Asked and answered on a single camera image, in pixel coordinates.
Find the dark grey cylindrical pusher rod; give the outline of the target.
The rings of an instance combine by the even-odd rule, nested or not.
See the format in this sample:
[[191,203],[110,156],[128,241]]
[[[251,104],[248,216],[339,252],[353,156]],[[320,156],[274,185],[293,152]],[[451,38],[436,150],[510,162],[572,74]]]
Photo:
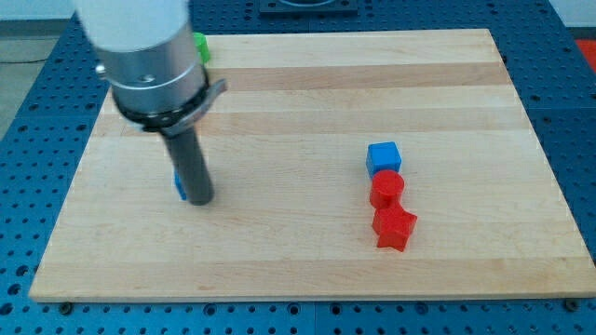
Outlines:
[[163,134],[174,171],[182,180],[187,202],[207,205],[214,197],[213,185],[196,131],[188,128],[176,135]]

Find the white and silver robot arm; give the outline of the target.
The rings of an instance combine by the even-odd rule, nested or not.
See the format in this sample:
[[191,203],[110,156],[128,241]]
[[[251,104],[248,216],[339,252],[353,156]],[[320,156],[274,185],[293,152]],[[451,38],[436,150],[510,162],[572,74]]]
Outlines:
[[214,190],[196,123],[227,83],[209,79],[187,2],[75,0],[74,10],[118,111],[162,137],[187,201],[208,204]]

